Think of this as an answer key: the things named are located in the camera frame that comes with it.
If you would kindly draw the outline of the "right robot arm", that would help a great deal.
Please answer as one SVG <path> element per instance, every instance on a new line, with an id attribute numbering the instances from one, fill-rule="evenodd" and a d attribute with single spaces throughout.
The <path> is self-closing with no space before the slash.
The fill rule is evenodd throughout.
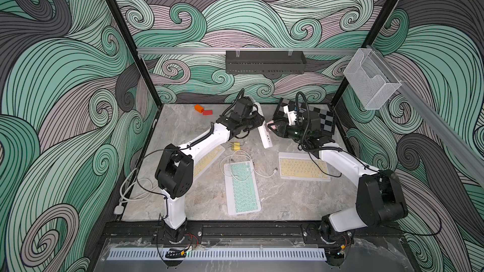
<path id="1" fill-rule="evenodd" d="M 275 110 L 268 129 L 278 137 L 295 141 L 312 161 L 326 162 L 355 185 L 355 205 L 321 219 L 321 231 L 326 237 L 377 227 L 408 215 L 398 176 L 343 150 L 332 138 L 334 118 L 328 111 L 284 105 Z"/>

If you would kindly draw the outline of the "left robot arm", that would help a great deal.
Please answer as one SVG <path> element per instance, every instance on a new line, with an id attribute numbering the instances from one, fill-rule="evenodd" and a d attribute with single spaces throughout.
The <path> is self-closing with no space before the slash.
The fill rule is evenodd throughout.
<path id="1" fill-rule="evenodd" d="M 169 229 L 179 232 L 186 229 L 185 194 L 193 184 L 194 167 L 200 159 L 238 134 L 255 130 L 263 147 L 273 146 L 261 105 L 242 96 L 202 135 L 179 146 L 169 144 L 164 148 L 155 178 L 166 195 L 165 224 Z"/>

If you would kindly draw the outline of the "white power strip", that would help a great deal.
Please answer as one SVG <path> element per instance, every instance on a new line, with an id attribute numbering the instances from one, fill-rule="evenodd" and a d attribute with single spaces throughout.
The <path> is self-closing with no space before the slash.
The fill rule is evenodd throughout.
<path id="1" fill-rule="evenodd" d="M 261 138 L 263 147 L 265 149 L 271 148 L 271 147 L 273 147 L 273 143 L 272 143 L 272 140 L 271 140 L 270 135 L 269 135 L 269 132 L 268 132 L 267 123 L 265 121 L 265 117 L 264 117 L 264 114 L 262 112 L 262 107 L 257 102 L 255 103 L 255 107 L 257 108 L 258 114 L 263 119 L 262 120 L 262 125 L 258 127 L 258 131 L 259 131 L 259 134 L 260 134 L 260 138 Z"/>

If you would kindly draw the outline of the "green wireless keyboard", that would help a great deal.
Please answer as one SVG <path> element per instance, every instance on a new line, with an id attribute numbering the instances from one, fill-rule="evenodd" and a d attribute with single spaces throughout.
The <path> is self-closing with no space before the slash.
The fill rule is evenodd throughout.
<path id="1" fill-rule="evenodd" d="M 225 164 L 224 175 L 229 215 L 261 211 L 262 206 L 251 161 Z"/>

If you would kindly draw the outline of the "yellow wireless keyboard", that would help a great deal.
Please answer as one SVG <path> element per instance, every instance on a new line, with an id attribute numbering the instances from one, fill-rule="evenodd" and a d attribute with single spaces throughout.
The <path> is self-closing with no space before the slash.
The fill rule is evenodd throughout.
<path id="1" fill-rule="evenodd" d="M 194 166 L 194 180 L 199 178 L 205 171 L 207 171 L 224 152 L 225 148 L 223 146 L 217 146 L 204 157 L 202 157 Z"/>
<path id="2" fill-rule="evenodd" d="M 326 162 L 307 152 L 280 152 L 279 172 L 285 180 L 331 181 Z"/>

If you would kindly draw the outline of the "yellow charger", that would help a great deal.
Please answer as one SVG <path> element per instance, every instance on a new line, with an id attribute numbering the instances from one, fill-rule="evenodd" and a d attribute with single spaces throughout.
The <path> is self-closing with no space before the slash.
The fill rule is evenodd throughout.
<path id="1" fill-rule="evenodd" d="M 241 149 L 241 144 L 239 142 L 230 143 L 230 148 L 232 151 L 239 151 Z"/>

